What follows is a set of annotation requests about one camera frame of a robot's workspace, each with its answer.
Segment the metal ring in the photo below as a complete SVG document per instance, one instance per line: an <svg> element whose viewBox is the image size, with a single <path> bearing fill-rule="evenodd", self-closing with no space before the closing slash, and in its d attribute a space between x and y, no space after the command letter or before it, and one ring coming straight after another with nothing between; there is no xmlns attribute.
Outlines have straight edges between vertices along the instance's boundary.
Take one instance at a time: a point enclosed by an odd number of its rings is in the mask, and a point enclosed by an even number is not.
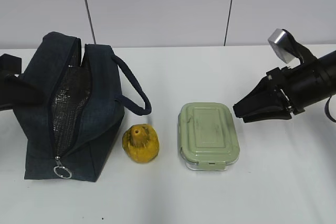
<svg viewBox="0 0 336 224"><path fill-rule="evenodd" d="M65 171L69 174L69 176L66 177L66 176L63 176L62 174L59 174L59 173L57 172L57 168L65 170ZM64 166L55 166L55 167L54 167L54 173L55 173L58 177L61 177L61 178L64 178L64 179L69 179L69 178L72 177L72 172L71 172L68 168L66 168L66 167L64 167Z"/></svg>

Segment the green plastic lid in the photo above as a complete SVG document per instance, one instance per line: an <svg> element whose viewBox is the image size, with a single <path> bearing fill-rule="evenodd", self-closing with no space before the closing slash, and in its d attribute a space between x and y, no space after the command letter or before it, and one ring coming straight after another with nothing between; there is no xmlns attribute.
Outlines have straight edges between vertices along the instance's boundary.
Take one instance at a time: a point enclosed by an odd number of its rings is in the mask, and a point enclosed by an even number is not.
<svg viewBox="0 0 336 224"><path fill-rule="evenodd" d="M181 156L195 170L225 170L239 157L233 118L221 103L195 102L182 107L178 117Z"/></svg>

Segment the white wall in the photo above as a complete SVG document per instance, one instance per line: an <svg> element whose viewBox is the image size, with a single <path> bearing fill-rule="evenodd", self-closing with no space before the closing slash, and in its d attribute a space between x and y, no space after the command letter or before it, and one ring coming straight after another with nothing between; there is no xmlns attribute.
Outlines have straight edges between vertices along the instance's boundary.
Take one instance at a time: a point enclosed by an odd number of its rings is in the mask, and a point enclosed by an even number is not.
<svg viewBox="0 0 336 224"><path fill-rule="evenodd" d="M222 46L230 0L88 0L97 43ZM226 45L261 45L275 28L336 43L334 0L233 0ZM59 31L92 43L84 0L0 0L0 49L36 48Z"/></svg>
<svg viewBox="0 0 336 224"><path fill-rule="evenodd" d="M305 44L335 44L335 0L233 0L226 45L267 44L275 28Z"/></svg>
<svg viewBox="0 0 336 224"><path fill-rule="evenodd" d="M0 0L0 48L36 48L50 31L91 42L83 0Z"/></svg>

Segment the zipper pull ring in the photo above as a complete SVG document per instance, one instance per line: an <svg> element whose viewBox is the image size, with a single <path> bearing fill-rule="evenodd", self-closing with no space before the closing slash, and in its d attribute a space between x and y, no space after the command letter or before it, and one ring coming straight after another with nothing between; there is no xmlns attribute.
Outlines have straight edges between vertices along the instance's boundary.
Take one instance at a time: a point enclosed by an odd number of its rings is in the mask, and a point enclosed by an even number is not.
<svg viewBox="0 0 336 224"><path fill-rule="evenodd" d="M66 168L65 166L62 165L59 156L56 156L56 157L55 157L55 161L56 161L56 165L57 165L57 166L54 167L54 173L55 173L58 177L61 177L61 178L64 178L64 179L69 179L69 178L71 178L71 177L72 177L72 172L71 172L68 168ZM58 173L58 172L57 172L57 169L65 170L65 171L69 174L69 176L64 176L64 175Z"/></svg>

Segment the zipper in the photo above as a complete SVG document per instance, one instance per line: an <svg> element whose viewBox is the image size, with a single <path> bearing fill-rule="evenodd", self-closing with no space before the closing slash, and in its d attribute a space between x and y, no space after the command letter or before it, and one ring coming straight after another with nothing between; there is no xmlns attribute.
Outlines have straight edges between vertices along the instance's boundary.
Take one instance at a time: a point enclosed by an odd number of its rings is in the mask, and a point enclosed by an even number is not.
<svg viewBox="0 0 336 224"><path fill-rule="evenodd" d="M88 94L87 97L81 97L78 100L78 102L75 103L75 105L77 107L75 109L78 109L78 106L80 106L80 101L82 99L86 99L84 101L83 105L80 107L80 112L77 114L77 117L75 118L73 132L72 132L72 134L70 136L71 140L70 140L69 146L65 150L60 150L61 149L61 145L62 145L62 142L60 142L61 141L60 140L61 136L58 136L58 141L56 143L55 124L54 124L55 115L53 115L53 113L52 113L52 105L55 103L54 106L57 106L57 104L56 104L56 99L57 99L56 95L57 95L57 92L63 87L63 86L61 87L60 85L63 82L63 80L65 78L65 75L67 74L67 71L69 71L69 68L74 67L74 66L69 66L69 64L70 64L71 60L73 60L73 58L74 58L73 56L74 56L76 47L78 47L77 48L78 49L78 55L77 55L77 57L79 59L78 59L78 65L75 66L75 67L82 68L82 66L83 66L83 63L80 64L80 58L81 58L81 45L80 45L80 41L78 42L78 40L76 40L76 42L74 43L73 47L71 48L71 51L69 53L69 57L66 60L65 67L63 68L62 73L61 73L59 79L56 82L56 85L55 85L56 88L52 92L52 95L51 95L51 98L50 98L50 101L49 101L49 104L48 104L49 134L50 134L50 140L51 140L51 148L52 148L53 156L54 156L54 159L55 159L55 162L56 162L56 166L54 167L54 173L58 177L64 178L64 179L70 179L72 177L72 172L71 172L70 169L66 168L62 164L62 162L61 162L60 159L61 159L61 156L64 156L65 154L67 154L69 152L69 150L72 149L73 146L76 143L76 140L77 140L77 137L78 137L78 133L79 133L79 126L80 126L81 115L82 115L82 112L83 112L85 106L88 103L88 100L89 100L89 97L90 97L91 91L92 91L92 82L90 81L90 80L92 80L92 76L91 76L90 67L88 66L88 71L89 71L89 74L90 74L89 82L91 84L90 87L89 87L89 94Z"/></svg>
<svg viewBox="0 0 336 224"><path fill-rule="evenodd" d="M54 173L60 178L64 178L64 179L72 178L72 172L68 168L63 166L59 156L55 157L55 161L56 161L57 166L54 167ZM63 170L63 172L66 171L68 173L68 176L61 174L57 169L61 169Z"/></svg>

